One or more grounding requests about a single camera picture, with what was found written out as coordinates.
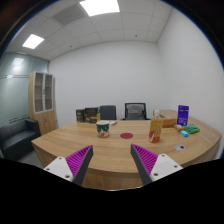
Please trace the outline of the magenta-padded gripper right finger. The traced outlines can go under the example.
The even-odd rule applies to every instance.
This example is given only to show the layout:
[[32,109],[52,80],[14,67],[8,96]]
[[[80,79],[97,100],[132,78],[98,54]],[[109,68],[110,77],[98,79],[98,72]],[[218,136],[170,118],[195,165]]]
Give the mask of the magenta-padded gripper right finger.
[[155,154],[141,146],[132,144],[130,153],[138,169],[143,185],[148,185],[182,169],[166,154]]

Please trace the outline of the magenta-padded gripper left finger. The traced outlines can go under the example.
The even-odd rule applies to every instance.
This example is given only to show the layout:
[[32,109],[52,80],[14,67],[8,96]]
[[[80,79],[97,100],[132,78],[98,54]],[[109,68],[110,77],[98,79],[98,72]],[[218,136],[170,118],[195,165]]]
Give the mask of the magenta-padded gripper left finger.
[[89,145],[67,157],[57,157],[44,170],[81,186],[93,156],[93,146]]

